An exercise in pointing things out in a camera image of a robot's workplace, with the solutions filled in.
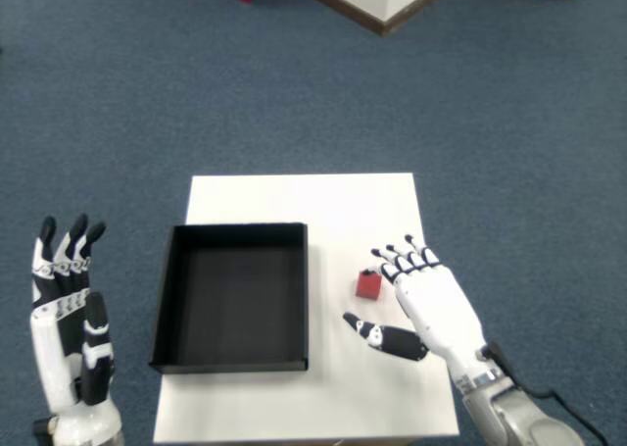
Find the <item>black tray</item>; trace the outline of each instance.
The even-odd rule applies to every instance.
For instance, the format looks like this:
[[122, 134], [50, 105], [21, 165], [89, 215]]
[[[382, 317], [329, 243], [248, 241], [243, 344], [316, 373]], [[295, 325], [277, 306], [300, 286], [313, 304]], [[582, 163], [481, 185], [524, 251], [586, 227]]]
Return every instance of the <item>black tray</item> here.
[[174, 227], [150, 366], [306, 370], [307, 281], [303, 223]]

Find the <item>red block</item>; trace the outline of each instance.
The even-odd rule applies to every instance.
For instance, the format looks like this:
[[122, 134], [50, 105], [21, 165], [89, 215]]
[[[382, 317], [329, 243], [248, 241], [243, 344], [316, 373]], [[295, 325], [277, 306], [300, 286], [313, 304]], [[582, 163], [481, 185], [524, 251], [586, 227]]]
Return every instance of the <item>red block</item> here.
[[361, 272], [357, 280], [356, 296], [376, 301], [381, 291], [381, 274], [374, 272]]

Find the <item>robotic arm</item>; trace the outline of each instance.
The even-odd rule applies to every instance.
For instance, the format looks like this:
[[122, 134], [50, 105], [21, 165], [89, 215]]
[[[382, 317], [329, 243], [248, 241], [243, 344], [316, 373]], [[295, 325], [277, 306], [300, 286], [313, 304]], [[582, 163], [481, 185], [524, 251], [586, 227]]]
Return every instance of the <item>robotic arm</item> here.
[[[410, 235], [406, 241], [407, 249], [388, 245], [372, 253], [385, 261], [380, 271], [394, 285], [415, 333], [350, 313], [344, 319], [377, 350], [418, 361], [428, 348], [443, 358], [488, 445], [583, 446], [570, 426], [548, 417], [529, 398], [498, 346], [486, 344], [481, 322], [451, 270]], [[607, 444], [600, 433], [598, 437]]]
[[91, 245], [105, 226], [86, 231], [87, 216], [80, 216], [53, 255], [55, 229], [46, 218], [32, 258], [30, 331], [52, 414], [33, 424], [33, 434], [41, 446], [122, 446], [120, 413], [109, 397], [109, 321], [88, 275]]

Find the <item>floor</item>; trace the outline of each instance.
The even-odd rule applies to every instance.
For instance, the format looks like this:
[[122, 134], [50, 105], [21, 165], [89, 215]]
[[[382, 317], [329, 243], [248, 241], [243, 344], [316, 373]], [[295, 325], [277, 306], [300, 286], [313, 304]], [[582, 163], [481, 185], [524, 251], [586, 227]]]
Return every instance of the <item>floor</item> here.
[[[0, 442], [33, 444], [46, 415], [28, 329], [45, 215], [109, 224], [92, 285], [134, 446], [191, 175], [409, 171], [486, 336], [620, 444], [626, 24], [624, 0], [438, 0], [381, 39], [313, 0], [0, 0]], [[424, 444], [481, 444], [458, 417], [461, 438]]]

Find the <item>robotic finger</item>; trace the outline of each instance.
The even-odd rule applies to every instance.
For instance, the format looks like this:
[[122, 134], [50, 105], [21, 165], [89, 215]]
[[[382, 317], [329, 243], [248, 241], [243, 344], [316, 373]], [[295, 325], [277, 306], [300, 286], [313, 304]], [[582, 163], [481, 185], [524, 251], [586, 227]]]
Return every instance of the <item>robotic finger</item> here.
[[367, 341], [371, 348], [383, 353], [420, 361], [429, 351], [413, 331], [362, 321], [350, 312], [344, 314], [344, 320]]

